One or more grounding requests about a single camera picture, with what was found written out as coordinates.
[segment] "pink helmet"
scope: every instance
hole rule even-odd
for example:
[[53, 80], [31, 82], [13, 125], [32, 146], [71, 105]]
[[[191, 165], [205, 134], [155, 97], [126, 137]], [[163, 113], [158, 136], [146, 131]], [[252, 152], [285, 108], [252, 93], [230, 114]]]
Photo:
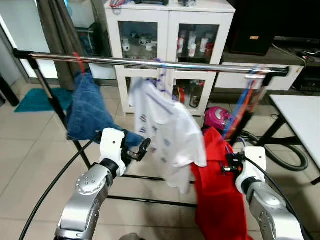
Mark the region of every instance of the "pink helmet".
[[223, 131], [231, 114], [225, 108], [214, 106], [205, 111], [204, 126]]

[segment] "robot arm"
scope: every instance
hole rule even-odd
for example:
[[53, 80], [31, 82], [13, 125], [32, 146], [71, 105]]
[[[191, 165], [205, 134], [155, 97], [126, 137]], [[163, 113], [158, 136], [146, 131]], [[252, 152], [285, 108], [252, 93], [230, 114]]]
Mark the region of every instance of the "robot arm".
[[148, 151], [149, 138], [134, 153], [125, 147], [126, 134], [113, 128], [102, 132], [99, 163], [83, 173], [75, 183], [75, 192], [65, 206], [55, 239], [91, 240], [99, 218], [100, 207], [108, 197], [113, 179], [122, 176], [131, 160], [141, 161]]
[[229, 169], [239, 169], [241, 173], [236, 179], [236, 187], [250, 206], [250, 212], [258, 222], [264, 240], [303, 240], [300, 223], [288, 211], [282, 196], [276, 193], [265, 181], [264, 175], [253, 164], [252, 160], [266, 170], [266, 151], [263, 147], [248, 146], [243, 152], [229, 157]]

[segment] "clothes drying rack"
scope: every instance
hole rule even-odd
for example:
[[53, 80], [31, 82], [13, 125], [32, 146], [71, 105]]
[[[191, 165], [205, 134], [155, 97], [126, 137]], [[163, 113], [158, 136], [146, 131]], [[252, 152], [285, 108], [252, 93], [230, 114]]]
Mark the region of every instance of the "clothes drying rack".
[[[121, 66], [131, 66], [131, 67], [151, 67], [151, 68], [166, 68], [166, 69], [176, 69], [183, 71], [201, 71], [201, 72], [218, 72], [218, 73], [239, 73], [239, 74], [251, 74], [251, 75], [264, 75], [260, 89], [257, 91], [253, 103], [250, 108], [248, 108], [240, 123], [238, 124], [237, 129], [234, 131], [233, 135], [230, 137], [230, 145], [236, 142], [237, 138], [240, 136], [240, 133], [245, 128], [249, 120], [251, 119], [255, 108], [259, 104], [260, 100], [264, 97], [267, 92], [266, 87], [270, 84], [273, 77], [285, 77], [289, 72], [289, 67], [277, 68], [277, 67], [248, 67], [248, 66], [228, 66], [228, 65], [211, 65], [211, 64], [200, 64], [200, 63], [185, 63], [185, 62], [159, 62], [151, 60], [137, 60], [137, 59], [125, 59], [125, 58], [113, 58], [113, 57], [99, 57], [99, 56], [73, 56], [65, 54], [52, 54], [44, 52], [33, 52], [33, 51], [21, 51], [18, 49], [13, 50], [13, 54], [17, 59], [25, 59], [28, 61], [32, 69], [34, 70], [38, 81], [44, 89], [45, 94], [48, 97], [48, 101], [53, 107], [55, 113], [59, 116], [64, 127], [66, 126], [66, 115], [58, 98], [53, 94], [52, 89], [50, 88], [47, 80], [42, 74], [39, 65], [36, 60], [53, 60], [60, 62], [79, 62], [79, 60], [84, 63], [93, 63], [93, 64], [107, 64], [107, 65], [121, 65]], [[78, 141], [73, 141], [75, 147], [79, 151], [82, 146]], [[85, 165], [90, 168], [91, 163], [85, 152], [81, 153], [81, 157]], [[134, 179], [143, 179], [143, 180], [152, 180], [152, 181], [165, 181], [161, 177], [151, 177], [151, 176], [140, 176], [140, 175], [123, 175], [125, 178], [134, 178]], [[146, 199], [138, 197], [126, 197], [126, 196], [114, 196], [108, 195], [109, 199], [117, 200], [128, 200], [135, 202], [143, 203], [153, 203], [153, 204], [165, 204], [172, 206], [181, 206], [181, 207], [197, 207], [196, 204], [183, 203], [183, 202], [174, 202], [174, 201], [162, 201], [156, 199]]]

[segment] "vacuum hose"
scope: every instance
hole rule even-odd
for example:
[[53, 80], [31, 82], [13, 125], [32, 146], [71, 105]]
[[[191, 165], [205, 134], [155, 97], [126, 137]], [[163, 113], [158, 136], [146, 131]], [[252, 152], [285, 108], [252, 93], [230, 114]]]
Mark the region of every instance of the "vacuum hose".
[[[255, 145], [259, 141], [259, 137], [253, 135], [252, 133], [248, 131], [242, 131], [241, 136], [243, 138], [247, 138], [248, 142]], [[272, 161], [274, 161], [276, 164], [280, 165], [284, 169], [287, 169], [289, 171], [293, 172], [300, 172], [305, 170], [309, 166], [309, 161], [307, 159], [307, 156], [296, 146], [294, 145], [283, 145], [287, 147], [288, 149], [292, 150], [300, 159], [300, 165], [291, 165], [283, 160], [281, 160], [277, 155], [275, 155], [270, 148], [268, 148], [266, 145], [264, 145], [264, 149], [266, 152], [266, 156], [270, 158]]]

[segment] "white cabinet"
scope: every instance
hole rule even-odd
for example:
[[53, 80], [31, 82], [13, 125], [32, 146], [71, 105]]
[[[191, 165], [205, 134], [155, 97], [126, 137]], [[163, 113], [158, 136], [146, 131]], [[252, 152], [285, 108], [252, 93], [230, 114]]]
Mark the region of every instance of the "white cabinet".
[[[134, 4], [114, 10], [105, 5], [114, 58], [219, 64], [235, 9], [225, 0], [199, 0], [194, 7]], [[158, 78], [161, 69], [116, 66], [121, 104], [128, 104], [131, 77]], [[216, 73], [167, 69], [165, 86], [193, 115], [202, 115]]]
[[[277, 65], [277, 64], [253, 64], [253, 63], [234, 63], [234, 62], [224, 62], [222, 65], [229, 66], [243, 66], [243, 67], [266, 67], [266, 68], [285, 68], [288, 65]], [[270, 85], [267, 87], [268, 90], [278, 90], [287, 91], [290, 89], [292, 84], [295, 82], [296, 78], [299, 76], [303, 70], [303, 66], [290, 65], [290, 70], [286, 77], [274, 77]], [[240, 73], [226, 73], [221, 72], [217, 78], [215, 88], [225, 88], [225, 89], [245, 89], [248, 85], [248, 79], [245, 78], [246, 75]]]

